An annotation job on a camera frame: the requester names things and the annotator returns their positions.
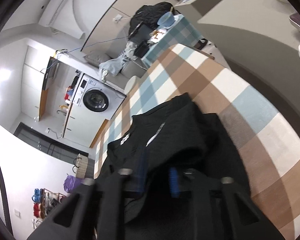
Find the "black knitted sweater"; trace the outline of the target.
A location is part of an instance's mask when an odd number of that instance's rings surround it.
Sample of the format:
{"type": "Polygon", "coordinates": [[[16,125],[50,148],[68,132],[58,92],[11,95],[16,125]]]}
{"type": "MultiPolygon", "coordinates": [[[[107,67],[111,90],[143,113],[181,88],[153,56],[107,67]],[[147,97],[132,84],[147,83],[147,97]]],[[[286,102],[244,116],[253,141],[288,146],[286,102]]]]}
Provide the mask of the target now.
{"type": "Polygon", "coordinates": [[[144,194],[127,199],[124,239],[194,239],[192,197],[170,192],[170,169],[197,170],[213,179],[231,177],[250,192],[239,152],[218,115],[204,114],[188,94],[133,116],[129,130],[107,146],[98,179],[123,168],[144,146],[148,170],[144,194]]]}

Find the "light blue clothes pile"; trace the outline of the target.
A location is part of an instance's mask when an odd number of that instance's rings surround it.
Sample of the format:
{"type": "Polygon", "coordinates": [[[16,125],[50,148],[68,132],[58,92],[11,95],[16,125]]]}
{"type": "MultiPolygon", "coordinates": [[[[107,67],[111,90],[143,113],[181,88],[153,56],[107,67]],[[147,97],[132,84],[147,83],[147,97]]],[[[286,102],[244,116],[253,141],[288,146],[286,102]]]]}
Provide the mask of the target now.
{"type": "Polygon", "coordinates": [[[107,75],[117,76],[119,72],[128,64],[129,61],[133,61],[136,59],[134,56],[134,50],[136,49],[136,44],[132,41],[128,41],[125,49],[121,52],[121,54],[115,58],[108,60],[99,64],[99,72],[101,76],[101,81],[103,83],[106,82],[107,75]]]}

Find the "purple bag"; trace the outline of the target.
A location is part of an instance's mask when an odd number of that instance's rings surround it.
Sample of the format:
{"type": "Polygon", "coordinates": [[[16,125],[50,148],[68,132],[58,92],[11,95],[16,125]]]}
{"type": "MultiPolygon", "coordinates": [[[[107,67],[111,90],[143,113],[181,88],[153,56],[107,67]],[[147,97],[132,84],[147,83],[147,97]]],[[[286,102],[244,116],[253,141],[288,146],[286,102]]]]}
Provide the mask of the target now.
{"type": "Polygon", "coordinates": [[[72,175],[67,175],[63,183],[63,189],[66,193],[73,193],[74,189],[81,185],[82,182],[83,179],[81,178],[76,178],[72,175]]]}

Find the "woven basket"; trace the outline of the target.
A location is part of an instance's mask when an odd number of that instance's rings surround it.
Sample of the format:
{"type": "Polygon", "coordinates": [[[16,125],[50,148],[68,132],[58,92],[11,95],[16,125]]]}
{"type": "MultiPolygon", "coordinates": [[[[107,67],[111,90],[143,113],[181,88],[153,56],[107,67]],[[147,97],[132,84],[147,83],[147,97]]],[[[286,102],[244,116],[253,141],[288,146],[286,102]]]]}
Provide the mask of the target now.
{"type": "Polygon", "coordinates": [[[88,163],[89,159],[88,157],[79,154],[75,159],[74,159],[74,166],[72,168],[72,171],[75,173],[76,178],[79,179],[84,179],[85,174],[88,168],[88,163]]]}

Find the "wooden shoe rack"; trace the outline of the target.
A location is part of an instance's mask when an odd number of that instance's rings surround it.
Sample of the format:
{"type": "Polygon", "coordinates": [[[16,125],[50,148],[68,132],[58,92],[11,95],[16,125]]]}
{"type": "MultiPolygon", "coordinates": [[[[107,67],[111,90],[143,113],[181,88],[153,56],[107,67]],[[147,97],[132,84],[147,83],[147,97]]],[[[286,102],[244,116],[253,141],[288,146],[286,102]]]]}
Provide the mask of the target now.
{"type": "Polygon", "coordinates": [[[48,189],[34,189],[32,196],[34,217],[44,219],[65,198],[66,195],[48,189]]]}

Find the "checkered bed cover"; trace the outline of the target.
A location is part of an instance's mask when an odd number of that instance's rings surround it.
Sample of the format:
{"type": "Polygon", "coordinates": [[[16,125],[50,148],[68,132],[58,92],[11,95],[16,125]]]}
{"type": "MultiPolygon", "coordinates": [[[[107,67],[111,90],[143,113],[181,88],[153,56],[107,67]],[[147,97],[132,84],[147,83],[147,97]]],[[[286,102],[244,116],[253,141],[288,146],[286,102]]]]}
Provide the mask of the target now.
{"type": "Polygon", "coordinates": [[[152,64],[101,128],[94,174],[100,173],[108,143],[128,130],[133,115],[183,93],[202,112],[218,114],[243,158],[253,201],[285,239],[300,239],[300,117],[211,56],[182,44],[152,64]]]}

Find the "white washing machine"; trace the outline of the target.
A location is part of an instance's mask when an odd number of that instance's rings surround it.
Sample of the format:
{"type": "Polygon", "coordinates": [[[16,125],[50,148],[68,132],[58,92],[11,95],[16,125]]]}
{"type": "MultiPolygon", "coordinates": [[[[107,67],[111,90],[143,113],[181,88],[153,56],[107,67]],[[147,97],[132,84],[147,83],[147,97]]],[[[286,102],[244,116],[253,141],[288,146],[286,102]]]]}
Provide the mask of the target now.
{"type": "Polygon", "coordinates": [[[111,119],[125,98],[119,91],[84,74],[73,99],[70,118],[101,126],[104,120],[111,119]]]}

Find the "grey sofa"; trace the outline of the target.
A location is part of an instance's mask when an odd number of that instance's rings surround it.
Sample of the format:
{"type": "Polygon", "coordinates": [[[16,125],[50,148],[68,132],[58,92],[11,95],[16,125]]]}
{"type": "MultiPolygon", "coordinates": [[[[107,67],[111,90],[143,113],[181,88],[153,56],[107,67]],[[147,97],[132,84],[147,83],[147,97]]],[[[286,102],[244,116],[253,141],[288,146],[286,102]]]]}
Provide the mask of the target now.
{"type": "Polygon", "coordinates": [[[134,55],[136,48],[136,43],[128,41],[117,58],[112,59],[108,54],[99,50],[90,52],[84,58],[95,67],[102,83],[124,89],[132,77],[141,78],[148,69],[141,59],[134,55]]]}

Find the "black open box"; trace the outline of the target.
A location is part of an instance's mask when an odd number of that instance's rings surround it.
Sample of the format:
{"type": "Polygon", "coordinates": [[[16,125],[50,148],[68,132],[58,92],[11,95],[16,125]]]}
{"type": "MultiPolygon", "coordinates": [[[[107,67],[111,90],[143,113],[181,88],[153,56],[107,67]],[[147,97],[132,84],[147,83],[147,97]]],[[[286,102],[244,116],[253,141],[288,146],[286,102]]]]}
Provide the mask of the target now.
{"type": "Polygon", "coordinates": [[[132,41],[136,44],[134,56],[142,58],[149,51],[148,41],[151,39],[151,33],[153,33],[153,30],[141,22],[129,35],[129,41],[132,41]]]}

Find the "teal checkered side table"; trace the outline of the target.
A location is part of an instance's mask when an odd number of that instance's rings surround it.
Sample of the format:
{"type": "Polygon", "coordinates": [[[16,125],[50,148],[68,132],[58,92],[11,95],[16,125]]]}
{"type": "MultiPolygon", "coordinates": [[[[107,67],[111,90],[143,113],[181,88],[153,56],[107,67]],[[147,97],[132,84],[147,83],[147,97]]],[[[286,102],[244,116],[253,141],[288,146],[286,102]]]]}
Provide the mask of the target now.
{"type": "Polygon", "coordinates": [[[178,43],[194,47],[203,35],[182,15],[175,15],[175,23],[166,31],[163,37],[151,45],[141,61],[149,68],[152,63],[168,48],[178,43]]]}

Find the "blue plastic bowl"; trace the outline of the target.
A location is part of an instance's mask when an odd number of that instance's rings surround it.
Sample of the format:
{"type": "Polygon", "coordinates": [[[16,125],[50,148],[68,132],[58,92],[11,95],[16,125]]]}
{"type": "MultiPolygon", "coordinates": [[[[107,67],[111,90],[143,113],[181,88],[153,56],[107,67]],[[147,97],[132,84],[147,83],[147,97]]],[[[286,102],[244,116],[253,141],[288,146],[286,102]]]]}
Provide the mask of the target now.
{"type": "Polygon", "coordinates": [[[175,22],[174,14],[171,11],[169,11],[163,14],[161,18],[158,19],[157,25],[160,28],[167,28],[170,27],[174,22],[175,22]]]}

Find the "white air conditioner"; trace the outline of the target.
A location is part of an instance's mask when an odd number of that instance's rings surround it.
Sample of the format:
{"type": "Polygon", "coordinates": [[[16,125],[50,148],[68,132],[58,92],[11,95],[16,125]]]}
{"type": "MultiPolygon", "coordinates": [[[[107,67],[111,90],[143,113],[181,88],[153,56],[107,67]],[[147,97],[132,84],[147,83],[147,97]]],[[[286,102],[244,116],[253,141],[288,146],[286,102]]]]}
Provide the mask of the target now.
{"type": "Polygon", "coordinates": [[[74,0],[50,0],[38,24],[63,32],[78,40],[84,35],[75,17],[74,0]]]}

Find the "black jacket pile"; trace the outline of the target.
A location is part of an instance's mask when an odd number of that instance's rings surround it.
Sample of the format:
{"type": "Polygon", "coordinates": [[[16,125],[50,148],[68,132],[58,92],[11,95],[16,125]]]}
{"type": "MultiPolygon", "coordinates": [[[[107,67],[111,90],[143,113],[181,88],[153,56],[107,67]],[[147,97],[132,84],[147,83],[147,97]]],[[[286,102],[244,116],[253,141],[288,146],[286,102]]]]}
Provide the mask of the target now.
{"type": "Polygon", "coordinates": [[[160,2],[155,5],[143,5],[130,19],[128,33],[131,34],[140,23],[145,24],[151,30],[155,30],[159,26],[157,21],[163,14],[171,11],[172,14],[175,15],[175,10],[171,10],[172,7],[173,5],[169,2],[160,2]]]}

